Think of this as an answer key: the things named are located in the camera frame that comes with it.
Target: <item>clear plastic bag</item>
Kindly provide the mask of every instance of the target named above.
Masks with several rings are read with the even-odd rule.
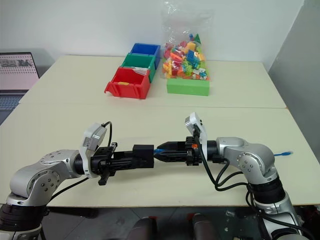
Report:
[[[209,43],[213,14],[202,6],[199,1],[163,2],[162,72],[168,79],[209,80],[203,45]]]

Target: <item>table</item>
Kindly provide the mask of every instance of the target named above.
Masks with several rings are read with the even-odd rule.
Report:
[[[287,109],[208,108],[164,106],[106,106],[105,104],[20,104],[0,126],[0,203],[10,192],[10,178],[19,168],[59,149],[77,149],[83,132],[93,122],[112,121],[113,142],[118,151],[133,144],[184,141],[189,132],[185,117],[196,111],[208,138],[242,137],[267,145],[274,153],[292,150],[276,158],[280,179],[295,205],[319,204],[320,166]],[[210,163],[214,176],[222,168]],[[234,172],[230,167],[226,174]],[[78,181],[64,181],[59,189]],[[244,181],[242,175],[230,184]],[[50,206],[151,207],[151,206],[245,206],[245,187],[217,192],[201,166],[164,163],[155,159],[153,169],[119,171],[106,186],[90,179],[55,198]]]
[[[20,103],[103,104],[141,106],[285,108],[261,62],[207,61],[210,95],[168,94],[167,80],[156,71],[147,99],[113,97],[104,93],[123,57],[60,57]]]

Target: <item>green foam block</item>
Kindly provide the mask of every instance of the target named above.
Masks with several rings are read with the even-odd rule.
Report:
[[[208,80],[169,78],[166,89],[169,94],[208,96],[210,82]]]

